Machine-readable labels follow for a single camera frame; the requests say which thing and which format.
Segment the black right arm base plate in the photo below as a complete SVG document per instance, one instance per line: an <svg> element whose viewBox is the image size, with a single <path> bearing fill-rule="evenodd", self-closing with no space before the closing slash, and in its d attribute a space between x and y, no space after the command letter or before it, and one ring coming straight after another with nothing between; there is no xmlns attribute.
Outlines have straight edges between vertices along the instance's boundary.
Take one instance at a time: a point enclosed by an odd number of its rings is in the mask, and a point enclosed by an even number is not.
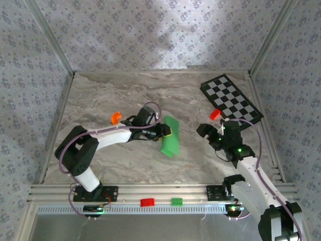
<svg viewBox="0 0 321 241"><path fill-rule="evenodd" d="M236 201L231 193L229 193L228 188L223 185L208 185L206 186L207 200L208 201Z"/></svg>

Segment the long aluminium mounting rail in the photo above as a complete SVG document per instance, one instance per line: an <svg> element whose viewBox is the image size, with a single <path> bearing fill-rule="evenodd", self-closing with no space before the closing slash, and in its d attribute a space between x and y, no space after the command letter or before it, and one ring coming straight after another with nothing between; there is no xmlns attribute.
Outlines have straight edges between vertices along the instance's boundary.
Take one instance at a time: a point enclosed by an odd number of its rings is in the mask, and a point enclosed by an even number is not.
<svg viewBox="0 0 321 241"><path fill-rule="evenodd" d="M208 203L207 184L118 184L117 201L112 204L140 204L141 199L153 198L156 204L170 204L172 198L182 198L183 204ZM68 204L69 184L33 185L28 203Z"/></svg>

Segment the black and grey chessboard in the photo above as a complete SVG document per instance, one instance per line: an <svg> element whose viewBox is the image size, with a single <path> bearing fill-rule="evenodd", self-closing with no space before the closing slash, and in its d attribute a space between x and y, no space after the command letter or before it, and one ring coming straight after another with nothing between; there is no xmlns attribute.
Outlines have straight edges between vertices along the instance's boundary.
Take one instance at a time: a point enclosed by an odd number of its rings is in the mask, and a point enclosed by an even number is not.
<svg viewBox="0 0 321 241"><path fill-rule="evenodd" d="M202 83L200 90L213 105L214 110L219 109L221 111L219 117L246 120L245 122L239 122L241 130L250 127L248 122L256 124L263 118L263 114L258 108L226 74Z"/></svg>

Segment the aluminium frame post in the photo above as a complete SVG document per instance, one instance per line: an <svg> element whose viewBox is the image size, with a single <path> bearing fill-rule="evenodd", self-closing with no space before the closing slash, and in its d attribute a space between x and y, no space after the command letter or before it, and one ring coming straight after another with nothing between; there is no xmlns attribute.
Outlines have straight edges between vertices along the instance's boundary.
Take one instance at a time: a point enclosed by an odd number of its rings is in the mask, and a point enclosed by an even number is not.
<svg viewBox="0 0 321 241"><path fill-rule="evenodd" d="M276 15L271 28L269 29L262 46L260 47L256 57L254 58L248 71L251 78L255 77L263 64L266 56L273 47L278 35L290 17L291 12L298 4L299 0L284 0L278 14Z"/></svg>
<svg viewBox="0 0 321 241"><path fill-rule="evenodd" d="M42 13L38 3L36 0L24 0L26 5L28 6L31 14L35 18L37 24L39 25L42 33L44 34L47 42L53 49L56 57L60 61L62 67L67 72L68 75L74 76L74 70L71 67L61 45L58 42L57 37L55 36L54 32L52 31L48 21L46 20L44 14Z"/></svg>

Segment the aluminium table side rail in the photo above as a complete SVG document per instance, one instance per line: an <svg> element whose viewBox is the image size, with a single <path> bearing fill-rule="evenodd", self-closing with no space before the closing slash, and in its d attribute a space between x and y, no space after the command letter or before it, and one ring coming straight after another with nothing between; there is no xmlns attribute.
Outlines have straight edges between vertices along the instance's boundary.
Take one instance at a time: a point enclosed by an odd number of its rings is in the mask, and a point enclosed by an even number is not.
<svg viewBox="0 0 321 241"><path fill-rule="evenodd" d="M283 167L282 167L282 164L281 164L281 161L280 161L277 149L276 149L276 144L273 139L273 135L271 133L269 122L267 119L267 114L265 113L264 108L263 108L263 103L260 99L257 88L255 87L255 83L249 73L247 73L247 79L248 79L249 87L251 89L251 93L253 95L255 105L258 107L258 109L264 115L264 117L261 119L260 125L261 125L262 131L263 131L263 136L264 136L264 140L265 140L265 143L266 143L266 146L268 149L271 163L278 170L278 175L276 175L276 177L273 178L273 181L278 182L278 183L280 183L280 182L286 183L287 181L286 181L286 177L284 175L284 170L283 170Z"/></svg>
<svg viewBox="0 0 321 241"><path fill-rule="evenodd" d="M66 102L68 99L68 95L70 92L72 82L74 80L74 76L75 76L75 71L67 74L66 81L63 86L62 93L60 95L57 108L55 110L54 118L53 118L53 121L50 126L51 129L49 132L49 136L47 137L46 142L45 142L44 154L43 154L43 156L41 158L41 162L40 162L40 169L39 169L40 173L34 182L35 184L43 184L44 183L44 179L46 177L46 172L48 170L48 164L49 164L49 161L51 159L51 154L54 149L54 144L55 144L58 132L59 132L62 116L63 116L64 110L65 110Z"/></svg>

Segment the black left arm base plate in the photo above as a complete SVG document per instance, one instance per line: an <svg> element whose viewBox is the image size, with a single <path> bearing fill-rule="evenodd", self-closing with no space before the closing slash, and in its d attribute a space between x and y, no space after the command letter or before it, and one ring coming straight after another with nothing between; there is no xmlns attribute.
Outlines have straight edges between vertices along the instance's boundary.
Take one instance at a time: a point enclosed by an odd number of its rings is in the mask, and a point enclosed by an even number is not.
<svg viewBox="0 0 321 241"><path fill-rule="evenodd" d="M77 186L74 191L74 202L116 202L118 186L98 186L94 191L88 192L84 187Z"/></svg>

